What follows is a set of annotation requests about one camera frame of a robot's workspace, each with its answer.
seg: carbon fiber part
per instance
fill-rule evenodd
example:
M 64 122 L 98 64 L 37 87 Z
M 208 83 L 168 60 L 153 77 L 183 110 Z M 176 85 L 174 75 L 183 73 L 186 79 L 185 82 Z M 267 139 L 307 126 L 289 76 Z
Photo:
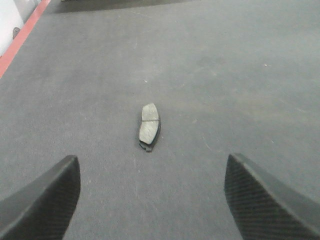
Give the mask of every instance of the carbon fiber part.
M 244 240 L 320 240 L 320 205 L 245 156 L 229 156 L 224 191 Z
M 0 240 L 61 240 L 80 194 L 76 156 L 0 202 Z

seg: white wall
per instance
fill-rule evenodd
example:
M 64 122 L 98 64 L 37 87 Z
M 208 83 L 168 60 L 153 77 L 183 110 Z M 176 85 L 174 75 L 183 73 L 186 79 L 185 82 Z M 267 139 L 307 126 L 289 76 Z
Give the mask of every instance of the white wall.
M 23 27 L 26 16 L 34 11 L 39 2 L 40 0 L 0 0 L 0 56 L 11 44 L 14 28 Z

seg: red floor line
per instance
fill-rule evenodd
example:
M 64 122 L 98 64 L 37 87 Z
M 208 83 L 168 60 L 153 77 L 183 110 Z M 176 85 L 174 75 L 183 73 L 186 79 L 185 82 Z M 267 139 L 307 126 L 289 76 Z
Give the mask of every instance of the red floor line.
M 9 48 L 5 51 L 2 57 L 0 57 L 0 78 L 4 75 L 12 60 L 15 58 L 22 44 L 24 44 L 29 33 L 32 31 L 42 13 L 47 8 L 51 0 L 42 0 L 35 8 L 29 19 L 26 21 L 18 35 L 14 38 Z

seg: floor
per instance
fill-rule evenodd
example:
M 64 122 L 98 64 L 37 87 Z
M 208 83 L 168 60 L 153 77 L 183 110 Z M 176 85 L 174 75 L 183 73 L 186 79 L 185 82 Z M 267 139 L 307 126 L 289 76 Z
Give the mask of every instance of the floor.
M 241 240 L 239 152 L 320 202 L 320 2 L 52 0 L 0 79 L 0 199 L 69 154 L 65 240 Z M 161 133 L 139 146 L 142 107 Z

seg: dark gray surface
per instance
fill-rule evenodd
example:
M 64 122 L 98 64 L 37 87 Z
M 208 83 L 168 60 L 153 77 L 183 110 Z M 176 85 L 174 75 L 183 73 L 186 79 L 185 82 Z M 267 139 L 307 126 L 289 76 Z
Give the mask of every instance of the dark gray surface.
M 0 79 L 0 199 L 77 154 L 66 240 L 240 240 L 223 187 L 241 152 L 320 201 L 320 2 L 65 3 Z

